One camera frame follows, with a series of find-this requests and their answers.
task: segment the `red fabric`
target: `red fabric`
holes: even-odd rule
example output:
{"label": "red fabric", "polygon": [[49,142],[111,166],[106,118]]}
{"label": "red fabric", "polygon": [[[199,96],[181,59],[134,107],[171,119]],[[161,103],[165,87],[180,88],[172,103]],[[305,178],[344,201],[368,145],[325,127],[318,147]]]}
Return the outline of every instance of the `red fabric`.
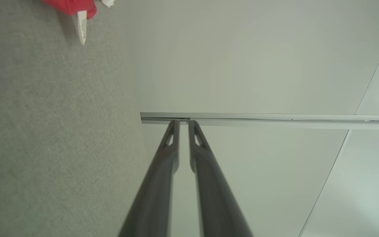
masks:
{"label": "red fabric", "polygon": [[96,12],[94,0],[43,0],[53,8],[67,15],[74,15],[79,11],[87,11],[87,19],[92,18]]}

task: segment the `red object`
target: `red object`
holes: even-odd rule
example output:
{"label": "red object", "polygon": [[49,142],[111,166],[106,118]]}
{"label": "red object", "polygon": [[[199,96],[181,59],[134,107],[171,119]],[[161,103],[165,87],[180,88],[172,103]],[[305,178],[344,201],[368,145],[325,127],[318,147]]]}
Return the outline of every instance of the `red object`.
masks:
{"label": "red object", "polygon": [[87,11],[87,19],[96,15],[97,9],[94,0],[43,0],[53,8],[67,15],[74,15],[79,11]]}

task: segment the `carpeted floor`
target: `carpeted floor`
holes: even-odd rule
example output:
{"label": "carpeted floor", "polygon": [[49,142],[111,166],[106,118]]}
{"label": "carpeted floor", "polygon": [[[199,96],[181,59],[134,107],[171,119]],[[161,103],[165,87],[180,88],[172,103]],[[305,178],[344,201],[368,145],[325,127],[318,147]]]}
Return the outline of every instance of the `carpeted floor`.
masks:
{"label": "carpeted floor", "polygon": [[0,0],[0,236],[118,234],[149,161],[119,10]]}

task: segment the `gray carpet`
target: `gray carpet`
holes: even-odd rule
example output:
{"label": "gray carpet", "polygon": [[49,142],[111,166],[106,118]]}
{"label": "gray carpet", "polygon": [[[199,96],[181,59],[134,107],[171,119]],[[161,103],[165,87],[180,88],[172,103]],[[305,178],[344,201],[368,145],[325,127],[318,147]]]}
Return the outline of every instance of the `gray carpet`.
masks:
{"label": "gray carpet", "polygon": [[149,165],[119,10],[71,17],[0,0],[0,236],[119,232]]}

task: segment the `red cloth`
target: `red cloth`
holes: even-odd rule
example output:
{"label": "red cloth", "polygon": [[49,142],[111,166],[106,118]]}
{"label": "red cloth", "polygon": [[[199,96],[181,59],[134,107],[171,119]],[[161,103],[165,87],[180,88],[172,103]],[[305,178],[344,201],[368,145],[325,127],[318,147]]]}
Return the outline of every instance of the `red cloth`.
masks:
{"label": "red cloth", "polygon": [[97,9],[94,0],[43,0],[53,8],[67,15],[74,15],[79,11],[87,11],[87,19],[96,15]]}

